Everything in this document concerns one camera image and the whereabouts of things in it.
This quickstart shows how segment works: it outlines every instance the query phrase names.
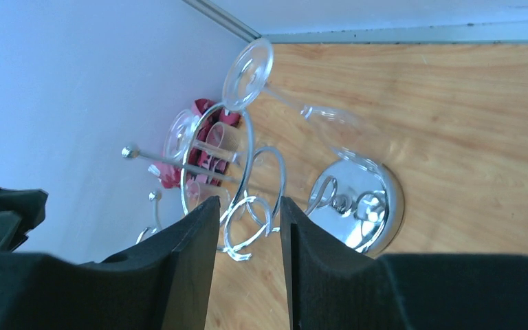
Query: white wall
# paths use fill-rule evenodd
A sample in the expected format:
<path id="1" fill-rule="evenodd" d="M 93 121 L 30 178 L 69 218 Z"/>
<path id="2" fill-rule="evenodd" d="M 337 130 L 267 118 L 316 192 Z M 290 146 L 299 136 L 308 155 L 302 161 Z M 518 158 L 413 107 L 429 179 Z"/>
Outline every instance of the white wall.
<path id="1" fill-rule="evenodd" d="M 261 34 L 528 21 L 528 0 L 212 0 Z"/>
<path id="2" fill-rule="evenodd" d="M 0 1 L 0 186 L 49 193 L 19 250 L 85 262 L 132 245 L 159 184 L 121 148 L 159 151 L 244 45 L 182 1 Z M 164 192 L 165 225 L 178 199 Z"/>

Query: wooden table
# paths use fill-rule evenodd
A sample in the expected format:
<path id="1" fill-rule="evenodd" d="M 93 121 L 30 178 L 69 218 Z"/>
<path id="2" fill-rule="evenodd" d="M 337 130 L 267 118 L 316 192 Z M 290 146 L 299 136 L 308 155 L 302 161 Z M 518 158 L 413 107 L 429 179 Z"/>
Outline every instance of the wooden table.
<path id="1" fill-rule="evenodd" d="M 396 142 L 386 165 L 402 184 L 406 213 L 387 252 L 528 254 L 528 45 L 275 45 L 275 52 L 272 84 L 356 112 Z M 337 158 L 296 111 L 265 95 L 249 110 L 257 140 L 285 157 L 287 195 L 306 200 Z M 251 182 L 275 190 L 277 177 L 270 162 Z M 238 221 L 234 239 L 255 229 Z M 206 329 L 289 328 L 279 235 L 247 251 L 254 254 L 247 263 L 217 255 Z"/>

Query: chrome base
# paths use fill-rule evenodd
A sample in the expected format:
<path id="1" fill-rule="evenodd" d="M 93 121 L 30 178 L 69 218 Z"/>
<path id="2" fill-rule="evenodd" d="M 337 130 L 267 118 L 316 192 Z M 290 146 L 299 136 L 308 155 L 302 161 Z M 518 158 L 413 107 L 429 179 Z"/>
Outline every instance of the chrome base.
<path id="1" fill-rule="evenodd" d="M 312 191 L 318 191 L 329 176 L 337 181 L 336 192 L 326 189 L 321 207 L 309 218 L 357 252 L 377 256 L 402 225 L 404 194 L 399 182 L 384 166 L 368 170 L 355 162 L 338 160 L 321 173 Z"/>

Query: metal strip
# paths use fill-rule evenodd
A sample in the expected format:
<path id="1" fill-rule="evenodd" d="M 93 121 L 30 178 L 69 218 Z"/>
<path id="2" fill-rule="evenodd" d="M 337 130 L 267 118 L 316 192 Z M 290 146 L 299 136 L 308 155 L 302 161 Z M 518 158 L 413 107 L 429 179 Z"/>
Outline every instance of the metal strip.
<path id="1" fill-rule="evenodd" d="M 270 34 L 264 37 L 272 43 L 528 43 L 528 21 Z"/>
<path id="2" fill-rule="evenodd" d="M 254 31 L 252 28 L 233 17 L 229 12 L 226 12 L 209 0 L 183 1 L 248 43 L 262 37 L 261 34 Z"/>

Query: wood grain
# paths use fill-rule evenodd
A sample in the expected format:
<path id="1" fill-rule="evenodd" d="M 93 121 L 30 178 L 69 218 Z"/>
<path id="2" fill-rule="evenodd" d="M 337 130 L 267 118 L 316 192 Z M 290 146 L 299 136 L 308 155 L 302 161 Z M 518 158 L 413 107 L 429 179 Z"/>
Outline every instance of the wood grain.
<path id="1" fill-rule="evenodd" d="M 392 137 L 386 165 L 402 184 L 406 213 L 387 252 L 528 254 L 528 45 L 274 49 L 273 85 L 356 112 Z M 285 157 L 287 195 L 304 206 L 336 157 L 274 99 L 262 95 L 249 111 L 257 140 Z M 274 190 L 277 176 L 272 162 L 254 169 L 252 182 Z M 237 241 L 254 231 L 247 219 L 233 225 Z M 279 235 L 247 250 L 247 263 L 217 255 L 206 329 L 288 329 Z"/>

